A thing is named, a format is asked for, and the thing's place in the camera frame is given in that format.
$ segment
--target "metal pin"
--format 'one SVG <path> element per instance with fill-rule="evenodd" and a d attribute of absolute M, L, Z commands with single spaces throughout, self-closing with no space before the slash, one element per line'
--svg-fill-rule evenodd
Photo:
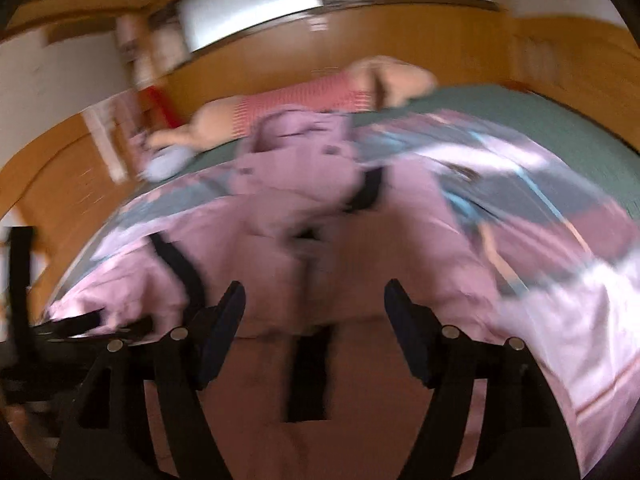
<path fill-rule="evenodd" d="M 514 350 L 524 350 L 526 345 L 524 344 L 524 341 L 519 337 L 511 337 L 509 339 L 509 346 Z"/>
<path fill-rule="evenodd" d="M 109 352 L 117 352 L 118 350 L 121 350 L 123 346 L 124 346 L 124 343 L 120 341 L 120 339 L 113 339 L 109 341 L 109 344 L 107 345 L 107 350 Z"/>
<path fill-rule="evenodd" d="M 457 339 L 460 337 L 460 330 L 453 325 L 445 325 L 442 327 L 442 335 L 447 339 Z"/>
<path fill-rule="evenodd" d="M 178 328 L 171 330 L 171 339 L 174 341 L 182 341 L 183 339 L 186 339 L 188 335 L 189 331 L 183 326 L 179 326 Z"/>

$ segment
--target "blanket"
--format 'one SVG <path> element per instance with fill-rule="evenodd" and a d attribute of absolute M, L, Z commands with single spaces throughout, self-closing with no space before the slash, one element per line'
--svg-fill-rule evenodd
<path fill-rule="evenodd" d="M 376 203 L 346 214 L 344 205 L 362 186 L 364 171 L 377 167 L 383 167 L 383 183 Z M 300 239 L 308 229 L 312 239 Z M 369 476 L 397 475 L 428 398 L 412 383 L 397 349 L 391 350 L 382 305 L 390 278 L 399 278 L 441 322 L 475 339 L 525 339 L 558 398 L 583 471 L 603 455 L 638 401 L 636 226 L 551 153 L 497 124 L 443 110 L 350 130 L 340 115 L 280 110 L 255 126 L 232 163 L 127 205 L 98 249 L 95 268 L 53 304 L 52 317 L 102 308 L 103 331 L 147 313 L 158 334 L 178 324 L 185 293 L 145 238 L 156 231 L 195 264 L 209 303 L 231 279 L 244 283 L 248 303 L 236 346 L 254 341 L 256 352 L 270 354 L 260 343 L 268 340 L 280 362 L 287 338 L 319 325 L 340 327 L 329 409 L 333 429 L 311 424 L 294 438 L 273 413 L 265 420 L 262 404 L 262 415 L 247 422 L 255 431 L 260 427 L 259 434 L 288 439 L 282 449 L 311 442 L 326 449 L 325 434 L 332 435 L 329 447 L 339 456 L 338 443 L 353 440 L 356 428 L 373 431 L 347 407 L 362 416 L 380 413 L 374 433 L 385 433 L 393 444 L 382 441 L 395 451 Z M 314 272 L 301 296 L 300 269 L 309 261 Z M 375 378 L 363 378 L 358 366 L 370 362 L 363 348 L 378 355 L 376 346 L 389 354 Z M 238 366 L 232 371 L 229 365 L 228 384 L 238 386 L 238 377 L 248 373 Z M 267 381 L 272 393 L 278 370 Z M 356 377 L 375 388 L 361 390 Z M 228 394 L 222 384 L 211 389 L 216 402 Z M 354 399 L 363 401 L 357 391 L 374 397 L 365 401 L 372 412 L 354 407 Z M 482 395 L 479 386 L 479 410 Z M 227 416 L 238 414 L 233 399 L 227 400 Z M 472 411 L 461 470 L 472 462 L 480 423 Z M 231 426 L 214 435 L 219 444 L 237 436 Z M 362 452 L 373 450 L 370 439 L 361 435 L 359 442 Z M 232 446 L 226 451 L 234 455 Z M 270 460 L 284 460 L 284 452 Z M 248 474 L 247 464 L 231 462 L 232 473 L 238 468 L 240 478 Z M 318 472 L 310 463 L 305 468 L 297 478 Z"/>

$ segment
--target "pink striped cloth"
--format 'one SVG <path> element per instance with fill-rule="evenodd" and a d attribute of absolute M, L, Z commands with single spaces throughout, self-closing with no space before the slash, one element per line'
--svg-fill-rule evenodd
<path fill-rule="evenodd" d="M 372 111 L 370 92 L 351 87 L 347 71 L 270 92 L 247 95 L 234 111 L 233 138 L 245 137 L 252 124 L 282 105 L 300 105 L 315 112 Z"/>

